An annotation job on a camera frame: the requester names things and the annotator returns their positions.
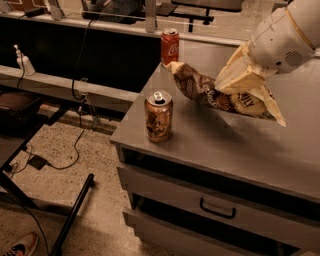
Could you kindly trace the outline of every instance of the power cord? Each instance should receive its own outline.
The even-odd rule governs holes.
[[[19,167],[19,164],[18,164],[18,163],[14,163],[14,164],[12,165],[12,169],[13,169],[14,167],[15,167],[15,169],[14,169],[14,170],[11,169],[10,173],[11,173],[12,175],[11,175],[10,179],[12,179],[15,174],[20,173],[20,172],[24,171],[24,170],[27,168],[28,162],[29,162],[31,156],[33,155],[33,154],[32,154],[32,144],[31,144],[31,142],[28,142],[27,145],[30,146],[30,152],[27,152],[27,151],[26,151],[26,152],[29,154],[28,160],[27,160],[27,162],[25,163],[24,167],[23,167],[21,170],[19,170],[19,171],[17,171],[17,169],[18,169],[18,167]]]
[[[73,144],[73,148],[75,149],[75,151],[76,151],[76,153],[77,153],[77,156],[76,156],[76,159],[75,159],[71,164],[69,164],[69,165],[67,165],[67,166],[65,166],[65,167],[56,167],[56,166],[54,166],[53,164],[49,163],[48,161],[47,161],[46,164],[47,164],[48,166],[56,169],[56,170],[64,170],[64,169],[67,169],[67,168],[70,168],[71,166],[73,166],[73,165],[79,160],[79,157],[80,157],[79,151],[78,151],[78,149],[77,149],[76,146],[77,146],[77,143],[78,143],[78,141],[80,140],[80,138],[81,138],[81,136],[82,136],[83,133],[84,133],[84,129],[81,131],[81,133],[80,133],[80,135],[78,136],[77,140],[76,140],[75,143]]]
[[[23,14],[21,15],[17,20],[20,21],[21,18],[27,16],[26,14]],[[19,78],[19,81],[18,81],[18,84],[17,84],[17,89],[19,89],[19,86],[20,86],[20,83],[21,83],[21,80],[23,79],[24,75],[25,75],[25,67],[24,67],[24,63],[23,63],[23,55],[22,55],[22,51],[20,51],[20,58],[21,58],[21,64],[22,64],[22,75],[21,77]]]
[[[18,81],[18,84],[17,84],[17,89],[19,89],[21,80],[23,79],[24,74],[26,73],[26,69],[25,69],[25,67],[24,67],[24,62],[23,62],[23,54],[22,54],[22,51],[20,51],[20,59],[21,59],[21,65],[22,65],[22,75],[21,75],[21,77],[19,78],[19,81]]]
[[[91,20],[88,23],[88,25],[86,27],[86,30],[84,31],[83,39],[82,39],[82,45],[81,45],[80,53],[79,53],[79,56],[78,56],[78,61],[77,61],[76,68],[75,68],[74,73],[73,73],[73,77],[72,77],[72,84],[71,84],[72,96],[77,101],[81,101],[81,99],[78,98],[76,96],[75,92],[74,92],[74,82],[75,82],[75,79],[76,79],[76,74],[77,74],[77,71],[78,71],[78,68],[79,68],[79,64],[80,64],[80,60],[81,60],[81,57],[82,57],[82,53],[83,53],[83,49],[84,49],[84,45],[85,45],[85,41],[86,41],[86,37],[87,37],[87,32],[88,32],[89,27],[91,26],[91,23],[94,22],[94,21],[95,20]]]
[[[19,203],[17,200],[15,200],[15,199],[13,199],[13,198],[11,198],[11,197],[7,196],[6,194],[3,194],[3,193],[1,194],[1,196],[4,196],[5,198],[9,199],[9,201],[11,201],[14,204],[17,204],[20,207],[22,207],[34,219],[34,221],[36,222],[36,224],[37,224],[37,226],[38,226],[38,228],[39,228],[39,230],[41,232],[41,235],[43,237],[43,240],[44,240],[44,243],[45,243],[45,246],[46,246],[47,255],[49,256],[49,247],[48,247],[47,238],[46,238],[46,236],[45,236],[45,234],[43,232],[43,229],[42,229],[39,221],[37,220],[37,218],[33,215],[33,213],[28,208],[26,208],[24,205]]]

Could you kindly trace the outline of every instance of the coca-cola can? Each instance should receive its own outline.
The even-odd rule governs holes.
[[[173,101],[163,90],[152,92],[144,102],[146,135],[152,142],[163,142],[172,132]]]
[[[161,63],[167,66],[171,61],[179,60],[179,32],[175,28],[167,28],[161,35]]]

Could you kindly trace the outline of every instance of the table top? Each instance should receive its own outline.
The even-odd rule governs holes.
[[[37,114],[20,132],[0,133],[0,170],[13,160],[47,119],[47,116]]]
[[[180,41],[180,61],[215,78],[236,48]],[[189,165],[232,179],[320,202],[320,61],[267,85],[287,122],[231,114],[184,97],[173,76],[159,65],[111,137],[124,148]],[[154,90],[173,99],[173,134],[164,143],[146,138],[144,100]]]

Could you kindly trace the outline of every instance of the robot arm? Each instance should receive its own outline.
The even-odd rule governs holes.
[[[294,0],[262,21],[216,79],[230,94],[264,85],[276,73],[290,73],[314,57],[320,44],[320,1]]]

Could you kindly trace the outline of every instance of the speckled floor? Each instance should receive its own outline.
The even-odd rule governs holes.
[[[47,105],[41,112],[50,115]],[[83,127],[90,127],[90,117],[84,117]],[[29,196],[41,200],[72,206],[87,175],[95,175],[95,187],[89,190],[78,217],[63,246],[63,255],[125,255],[155,256],[178,255],[153,244],[141,242],[127,227],[122,217],[122,208],[129,207],[127,194],[120,187],[116,163],[116,150],[109,138],[116,129],[115,121],[102,120],[95,131],[85,129],[77,143],[79,160],[70,168],[55,170],[44,166],[40,171],[28,165],[15,174],[12,180]],[[56,167],[64,167],[76,158],[73,148],[81,134],[79,117],[67,112],[53,126],[44,126],[28,144],[28,151],[44,157]],[[12,163],[21,170],[29,157],[22,151]],[[62,228],[65,217],[32,210],[39,221],[48,246],[51,248]],[[21,207],[0,203],[0,255],[17,238],[35,231],[40,236],[36,256],[46,255],[45,242],[34,219]]]

